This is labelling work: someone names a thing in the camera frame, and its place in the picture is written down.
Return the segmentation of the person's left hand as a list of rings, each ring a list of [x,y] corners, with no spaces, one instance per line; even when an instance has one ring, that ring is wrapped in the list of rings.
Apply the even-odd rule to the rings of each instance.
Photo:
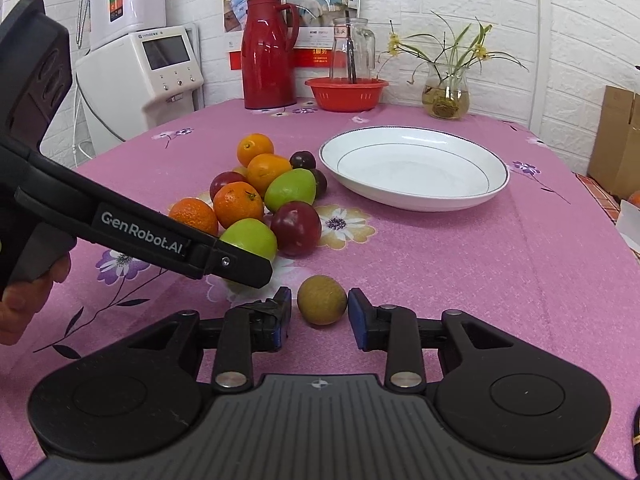
[[[0,340],[12,346],[21,339],[32,318],[46,304],[55,283],[63,283],[70,273],[70,255],[58,260],[33,282],[6,286],[0,304]]]

